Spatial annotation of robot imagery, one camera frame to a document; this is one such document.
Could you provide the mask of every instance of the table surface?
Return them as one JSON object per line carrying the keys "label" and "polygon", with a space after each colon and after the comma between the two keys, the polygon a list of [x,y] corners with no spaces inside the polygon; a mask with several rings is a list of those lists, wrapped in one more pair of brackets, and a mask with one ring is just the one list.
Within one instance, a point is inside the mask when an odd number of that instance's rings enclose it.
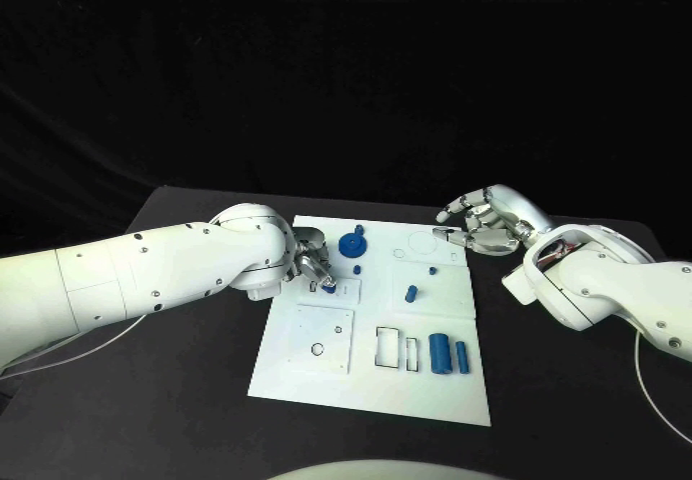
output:
{"label": "table surface", "polygon": [[[242,202],[273,206],[289,222],[302,214],[430,224],[437,214],[430,207],[163,187],[129,231],[206,221]],[[607,225],[663,257],[645,225],[557,220]],[[691,447],[637,386],[633,328],[613,317],[584,332],[567,329],[501,284],[521,254],[467,257],[492,428],[248,397],[270,302],[228,290],[147,317],[87,359],[28,375],[0,417],[0,478],[255,479],[368,458],[515,479],[685,472]],[[87,350],[127,324],[95,330],[51,358]],[[692,366],[645,342],[642,373],[659,407],[692,432]]]}

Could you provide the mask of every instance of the white cable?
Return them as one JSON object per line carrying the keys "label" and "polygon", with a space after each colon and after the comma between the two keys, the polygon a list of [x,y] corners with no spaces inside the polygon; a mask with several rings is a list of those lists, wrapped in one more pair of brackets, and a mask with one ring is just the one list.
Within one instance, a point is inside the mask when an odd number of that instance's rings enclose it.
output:
{"label": "white cable", "polygon": [[3,369],[7,369],[10,367],[16,367],[18,365],[20,365],[22,363],[28,362],[29,360],[33,360],[39,357],[42,357],[46,353],[51,353],[54,350],[58,350],[62,346],[65,346],[69,342],[74,342],[81,336],[85,335],[87,332],[84,333],[78,333],[77,335],[72,335],[71,337],[68,337],[62,342],[58,342],[55,345],[52,345],[51,347],[45,348],[43,350],[41,350],[41,352],[36,352],[35,354],[32,355],[26,355],[20,358],[18,358],[18,360],[15,360],[13,362],[10,362],[5,367]]}
{"label": "white cable", "polygon": [[108,346],[123,335],[137,326],[137,324],[144,320],[146,315],[143,315],[137,321],[105,342],[103,343],[97,348],[93,348],[88,352],[84,352],[82,354],[77,355],[72,358],[68,358],[67,360],[61,360],[59,362],[49,363],[48,365],[42,365],[41,367],[31,368],[29,370],[23,370],[22,372],[15,372],[10,373],[9,375],[5,375],[0,377],[0,380],[5,380],[10,377],[15,377],[18,375],[25,375],[26,373],[36,372],[38,370],[43,370],[45,368],[56,367],[58,365],[65,365],[67,363],[72,362],[74,360],[80,360],[84,358],[87,355],[91,355],[94,352],[101,350],[105,346]]}
{"label": "white cable", "polygon": [[659,414],[659,417],[662,418],[662,420],[666,422],[666,425],[671,427],[674,432],[685,439],[685,441],[688,443],[692,443],[692,440],[689,439],[689,437],[678,430],[678,428],[675,428],[675,425],[669,422],[668,418],[661,413],[659,407],[653,403],[652,397],[649,396],[649,392],[646,391],[645,381],[642,380],[642,372],[639,371],[639,338],[640,337],[642,337],[642,333],[637,330],[637,333],[635,335],[635,369],[637,371],[637,378],[639,378],[639,385],[642,387],[642,392],[645,393],[645,397],[649,400],[649,404],[652,405],[653,410]]}

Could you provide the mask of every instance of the robotic hand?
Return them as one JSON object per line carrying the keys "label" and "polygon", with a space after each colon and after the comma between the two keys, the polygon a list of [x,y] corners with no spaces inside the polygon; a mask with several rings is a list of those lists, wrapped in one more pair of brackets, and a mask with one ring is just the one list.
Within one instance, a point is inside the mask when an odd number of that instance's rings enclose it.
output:
{"label": "robotic hand", "polygon": [[524,305],[538,300],[574,330],[617,315],[656,348],[692,361],[689,262],[656,263],[642,247],[603,226],[557,227],[505,185],[459,197],[437,221],[464,211],[469,232],[439,227],[433,234],[495,256],[508,255],[524,243],[524,263],[502,280]]}
{"label": "robotic hand", "polygon": [[0,371],[51,342],[231,286],[251,300],[302,274],[333,292],[325,235],[241,204],[186,223],[0,259]]}

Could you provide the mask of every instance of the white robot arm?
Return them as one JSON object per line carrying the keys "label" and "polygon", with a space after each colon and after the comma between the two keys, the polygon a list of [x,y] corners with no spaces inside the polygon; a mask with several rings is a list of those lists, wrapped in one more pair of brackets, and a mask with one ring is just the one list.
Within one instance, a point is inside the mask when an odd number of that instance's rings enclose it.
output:
{"label": "white robot arm", "polygon": [[2,366],[51,342],[166,310],[231,286],[251,300],[304,274],[328,292],[325,236],[289,226],[254,204],[211,223],[146,230],[85,245],[0,259]]}
{"label": "white robot arm", "polygon": [[656,348],[692,361],[691,263],[656,263],[642,247],[603,226],[557,227],[503,185],[454,200],[439,221],[462,211],[469,233],[440,227],[433,233],[489,255],[506,255],[525,244],[524,263],[502,280],[522,304],[538,300],[575,330],[617,315]]}

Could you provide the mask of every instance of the white board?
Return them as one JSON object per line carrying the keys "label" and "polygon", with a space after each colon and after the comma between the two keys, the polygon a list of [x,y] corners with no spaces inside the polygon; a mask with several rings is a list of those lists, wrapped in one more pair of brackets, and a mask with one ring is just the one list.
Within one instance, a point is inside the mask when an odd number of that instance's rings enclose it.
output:
{"label": "white board", "polygon": [[[338,244],[358,224],[365,227],[368,251],[351,259],[339,253]],[[348,288],[340,291],[338,287],[339,295],[310,292],[310,282],[302,277],[283,285],[283,294],[273,300],[248,395],[490,426],[463,249],[433,237],[433,227],[426,225],[303,216],[296,217],[294,225],[325,232],[330,271]],[[362,267],[361,275],[353,273],[355,265]],[[437,268],[436,275],[430,275],[430,267]],[[410,285],[418,287],[413,303],[404,300]],[[306,311],[310,307],[320,307],[310,317],[320,325],[313,327],[315,334],[296,327],[296,322],[307,318],[296,315],[297,309]],[[345,347],[339,342],[348,337],[335,340],[332,327],[335,322],[343,322],[346,313],[352,314],[352,331],[343,372],[339,366]],[[400,330],[398,368],[375,365],[378,327]],[[453,373],[449,375],[436,375],[430,369],[433,333],[450,337]],[[315,355],[310,348],[323,337],[332,337],[326,342],[338,343],[332,343],[333,347],[328,343],[325,353]],[[407,338],[417,339],[418,372],[407,371],[407,343],[411,343]],[[469,375],[459,373],[456,341],[466,342]],[[339,361],[317,363],[328,347],[329,352],[342,352]]]}

